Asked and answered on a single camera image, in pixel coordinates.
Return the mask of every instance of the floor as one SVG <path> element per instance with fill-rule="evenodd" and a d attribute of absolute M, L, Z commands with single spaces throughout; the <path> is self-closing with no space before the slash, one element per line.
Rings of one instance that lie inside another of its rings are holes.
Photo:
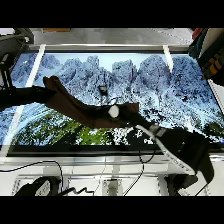
<path fill-rule="evenodd" d="M 31 28 L 35 44 L 152 44 L 189 45 L 188 28 L 72 28 L 70 32 L 46 32 Z"/>

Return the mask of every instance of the sky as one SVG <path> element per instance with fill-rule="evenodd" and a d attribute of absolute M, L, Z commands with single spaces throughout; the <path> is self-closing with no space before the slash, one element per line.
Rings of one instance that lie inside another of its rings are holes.
<path fill-rule="evenodd" d="M 98 56 L 99 66 L 104 67 L 107 71 L 112 72 L 112 64 L 114 62 L 132 60 L 137 69 L 140 63 L 153 54 L 146 53 L 49 53 L 53 54 L 61 64 L 64 64 L 67 59 L 79 58 L 81 62 L 86 62 L 89 56 Z M 157 54 L 161 56 L 166 63 L 164 54 Z"/>

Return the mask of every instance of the flat screen television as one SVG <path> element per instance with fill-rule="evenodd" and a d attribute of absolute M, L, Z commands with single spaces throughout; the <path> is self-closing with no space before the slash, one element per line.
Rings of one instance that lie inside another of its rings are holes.
<path fill-rule="evenodd" d="M 11 77 L 24 87 L 37 53 L 23 53 Z M 184 128 L 224 142 L 224 116 L 196 60 L 172 54 L 173 69 L 161 53 L 45 53 L 34 85 L 56 75 L 70 94 L 85 104 L 139 102 L 140 114 L 166 128 Z M 102 96 L 99 86 L 106 86 Z M 0 112 L 0 144 L 4 144 L 16 107 Z M 90 129 L 45 105 L 25 105 L 12 145 L 151 145 L 133 128 Z"/>

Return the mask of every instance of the white label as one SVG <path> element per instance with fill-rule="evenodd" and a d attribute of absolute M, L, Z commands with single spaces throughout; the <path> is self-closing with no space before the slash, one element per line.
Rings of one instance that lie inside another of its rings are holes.
<path fill-rule="evenodd" d="M 46 180 L 44 184 L 36 191 L 35 196 L 47 196 L 50 190 L 50 182 Z"/>

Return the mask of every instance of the mountain image on screen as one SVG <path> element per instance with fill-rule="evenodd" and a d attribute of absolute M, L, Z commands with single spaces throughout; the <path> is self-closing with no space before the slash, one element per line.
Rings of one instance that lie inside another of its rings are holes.
<path fill-rule="evenodd" d="M 35 54 L 21 55 L 11 74 L 15 86 L 25 85 L 35 57 Z M 194 59 L 187 55 L 173 56 L 171 73 L 160 55 L 148 55 L 138 67 L 131 56 L 125 61 L 116 61 L 115 57 L 111 59 L 111 71 L 100 67 L 99 58 L 99 55 L 89 56 L 82 62 L 74 57 L 62 63 L 57 59 L 57 53 L 46 53 L 34 85 L 44 86 L 44 76 L 56 75 L 68 92 L 85 104 L 139 102 L 139 112 L 148 121 L 162 127 L 196 131 L 213 142 L 223 142 L 224 116 L 207 81 L 202 80 L 201 70 Z M 100 94 L 99 86 L 107 87 L 108 97 Z M 1 113 L 1 144 L 14 111 L 15 107 Z M 24 107 L 12 142 L 16 145 L 121 143 L 152 142 L 133 128 L 90 129 L 38 103 Z"/>

